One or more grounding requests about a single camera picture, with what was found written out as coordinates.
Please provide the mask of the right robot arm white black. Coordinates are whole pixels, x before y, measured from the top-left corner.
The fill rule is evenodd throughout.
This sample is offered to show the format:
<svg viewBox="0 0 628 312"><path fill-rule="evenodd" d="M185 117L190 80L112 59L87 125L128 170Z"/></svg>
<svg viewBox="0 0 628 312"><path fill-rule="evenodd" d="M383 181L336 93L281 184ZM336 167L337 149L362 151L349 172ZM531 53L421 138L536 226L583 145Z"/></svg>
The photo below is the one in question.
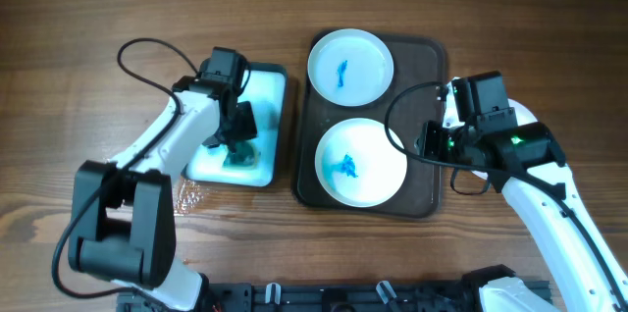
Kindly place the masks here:
<svg viewBox="0 0 628 312"><path fill-rule="evenodd" d="M519 124L502 75L455 78L443 86L445 114L425 123L421 161L483 173L537 244L565 305L624 311L627 275L578 193L565 153L539 121Z"/></svg>

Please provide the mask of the green yellow sponge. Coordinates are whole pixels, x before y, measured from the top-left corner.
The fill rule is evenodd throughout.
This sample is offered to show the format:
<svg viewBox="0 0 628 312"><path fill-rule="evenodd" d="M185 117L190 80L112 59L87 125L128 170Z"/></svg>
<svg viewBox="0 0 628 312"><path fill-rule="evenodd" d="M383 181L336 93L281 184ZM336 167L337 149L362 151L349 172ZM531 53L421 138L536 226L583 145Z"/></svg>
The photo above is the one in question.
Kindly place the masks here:
<svg viewBox="0 0 628 312"><path fill-rule="evenodd" d="M240 141L228 149L223 166L227 168L254 168L258 162L258 151L251 141Z"/></svg>

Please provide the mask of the white plate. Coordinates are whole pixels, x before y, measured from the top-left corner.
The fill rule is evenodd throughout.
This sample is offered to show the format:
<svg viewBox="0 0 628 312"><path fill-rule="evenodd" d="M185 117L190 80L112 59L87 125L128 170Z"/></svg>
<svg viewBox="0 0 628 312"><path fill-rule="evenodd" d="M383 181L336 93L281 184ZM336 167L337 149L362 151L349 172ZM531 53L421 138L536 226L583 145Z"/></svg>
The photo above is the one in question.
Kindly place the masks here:
<svg viewBox="0 0 628 312"><path fill-rule="evenodd" d="M514 155L515 148L522 146L526 143L524 136L519 132L525 125L535 123L537 118L521 103L514 101L508 97L508 102L511 107L514 108L515 116L517 120L517 127L511 130L492 133L489 135L489 142L493 154L495 155L495 162L492 165L464 165L472 167L476 170L482 168L490 172L492 171L509 171L517 172L522 169L522 166L516 160ZM456 120L454 115L454 107L449 104L449 98L445 97L445 119L444 121L452 121L457 127L460 122Z"/></svg>
<svg viewBox="0 0 628 312"><path fill-rule="evenodd" d="M367 118L341 121L321 137L314 155L316 177L327 194L354 208L393 198L405 180L408 160L393 131Z"/></svg>
<svg viewBox="0 0 628 312"><path fill-rule="evenodd" d="M307 74L327 101L359 107L379 99L393 81L390 49L371 32L356 28L325 34L311 49Z"/></svg>

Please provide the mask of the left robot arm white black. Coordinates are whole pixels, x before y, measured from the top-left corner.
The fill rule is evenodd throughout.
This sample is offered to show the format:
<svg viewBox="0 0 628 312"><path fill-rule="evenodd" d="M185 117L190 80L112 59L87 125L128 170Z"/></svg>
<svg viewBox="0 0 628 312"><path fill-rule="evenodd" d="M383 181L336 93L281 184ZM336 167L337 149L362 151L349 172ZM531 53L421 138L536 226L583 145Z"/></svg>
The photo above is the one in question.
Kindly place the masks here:
<svg viewBox="0 0 628 312"><path fill-rule="evenodd" d="M63 252L73 271L115 284L119 296L166 310L221 310L207 277L176 257L172 189L197 147L236 127L236 103L251 67L236 51L216 47L193 71L166 89L166 108L132 146L111 161L79 167L72 217L51 266L65 295L88 297L62 284Z"/></svg>

